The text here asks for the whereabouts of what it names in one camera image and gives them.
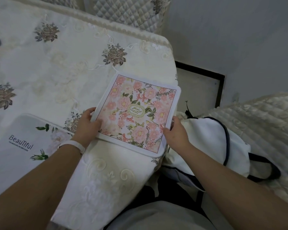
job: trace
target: white wall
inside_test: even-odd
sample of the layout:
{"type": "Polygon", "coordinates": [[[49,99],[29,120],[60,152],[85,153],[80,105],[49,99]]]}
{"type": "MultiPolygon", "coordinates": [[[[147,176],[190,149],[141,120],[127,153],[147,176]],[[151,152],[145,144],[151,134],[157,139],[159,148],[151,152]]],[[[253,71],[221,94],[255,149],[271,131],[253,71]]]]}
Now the white wall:
{"type": "Polygon", "coordinates": [[[221,105],[288,91],[288,0],[172,0],[175,60],[226,75],[221,105]]]}

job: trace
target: white cloth bag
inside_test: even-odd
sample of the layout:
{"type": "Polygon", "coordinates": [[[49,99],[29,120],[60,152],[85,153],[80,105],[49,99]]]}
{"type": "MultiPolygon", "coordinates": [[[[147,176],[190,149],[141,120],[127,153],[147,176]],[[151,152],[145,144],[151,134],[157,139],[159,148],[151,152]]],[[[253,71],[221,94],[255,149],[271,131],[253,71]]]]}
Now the white cloth bag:
{"type": "MultiPolygon", "coordinates": [[[[226,166],[238,174],[248,177],[250,171],[248,153],[250,153],[251,147],[238,135],[231,130],[227,130],[217,120],[210,118],[186,119],[182,120],[181,123],[187,131],[190,143],[221,164],[224,164],[226,159],[228,140],[229,153],[226,166]]],[[[199,190],[204,191],[200,184],[184,176],[184,174],[192,176],[194,174],[183,158],[171,148],[163,159],[161,172],[173,180],[182,182],[188,186],[195,186],[199,190]]]]}

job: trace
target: floral gift box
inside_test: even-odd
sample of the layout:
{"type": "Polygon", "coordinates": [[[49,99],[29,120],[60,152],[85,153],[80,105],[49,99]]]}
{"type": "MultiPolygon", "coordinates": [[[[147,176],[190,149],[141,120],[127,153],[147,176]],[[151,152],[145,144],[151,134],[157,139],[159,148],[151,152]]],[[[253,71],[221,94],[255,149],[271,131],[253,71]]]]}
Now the floral gift box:
{"type": "Polygon", "coordinates": [[[117,73],[92,119],[103,121],[98,137],[136,152],[159,157],[166,141],[180,88],[117,73]]]}
{"type": "Polygon", "coordinates": [[[33,115],[17,117],[0,139],[0,194],[71,137],[71,132],[33,115]]]}

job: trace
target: oval label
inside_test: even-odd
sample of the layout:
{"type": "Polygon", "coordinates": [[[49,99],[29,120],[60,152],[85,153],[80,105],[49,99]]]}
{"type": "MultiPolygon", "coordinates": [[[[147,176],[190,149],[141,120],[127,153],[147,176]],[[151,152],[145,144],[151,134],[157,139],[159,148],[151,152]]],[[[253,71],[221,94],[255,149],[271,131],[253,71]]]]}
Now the oval label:
{"type": "Polygon", "coordinates": [[[145,108],[137,104],[130,104],[127,112],[134,117],[141,118],[145,115],[145,108]]]}

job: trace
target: embroidered bedspread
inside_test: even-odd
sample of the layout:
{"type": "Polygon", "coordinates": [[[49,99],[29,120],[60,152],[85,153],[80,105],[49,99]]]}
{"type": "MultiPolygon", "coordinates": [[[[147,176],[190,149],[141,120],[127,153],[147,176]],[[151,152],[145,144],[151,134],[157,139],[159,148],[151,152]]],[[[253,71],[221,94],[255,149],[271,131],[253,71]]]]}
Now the embroidered bedspread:
{"type": "MultiPolygon", "coordinates": [[[[0,0],[0,40],[0,137],[22,113],[74,132],[116,71],[177,85],[164,37],[66,7],[0,0]]],[[[158,162],[102,140],[92,143],[52,221],[70,229],[102,228],[132,201],[158,162]]]]}

